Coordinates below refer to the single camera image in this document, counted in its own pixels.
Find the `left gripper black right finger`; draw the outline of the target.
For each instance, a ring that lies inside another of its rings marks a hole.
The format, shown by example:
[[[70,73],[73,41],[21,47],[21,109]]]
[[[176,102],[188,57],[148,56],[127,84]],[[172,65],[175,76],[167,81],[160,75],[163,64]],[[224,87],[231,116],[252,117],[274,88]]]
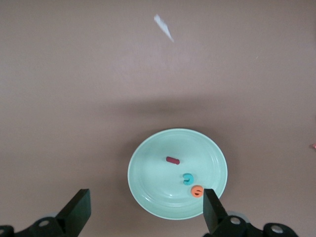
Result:
[[[229,215],[213,189],[204,189],[203,216],[206,237],[260,237],[262,231],[236,215]]]

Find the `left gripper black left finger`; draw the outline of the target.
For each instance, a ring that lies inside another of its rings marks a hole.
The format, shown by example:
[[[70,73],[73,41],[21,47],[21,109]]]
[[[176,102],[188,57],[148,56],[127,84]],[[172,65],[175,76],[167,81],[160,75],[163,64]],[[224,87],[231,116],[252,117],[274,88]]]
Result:
[[[90,216],[90,190],[81,189],[55,217],[36,221],[30,233],[33,237],[77,237]]]

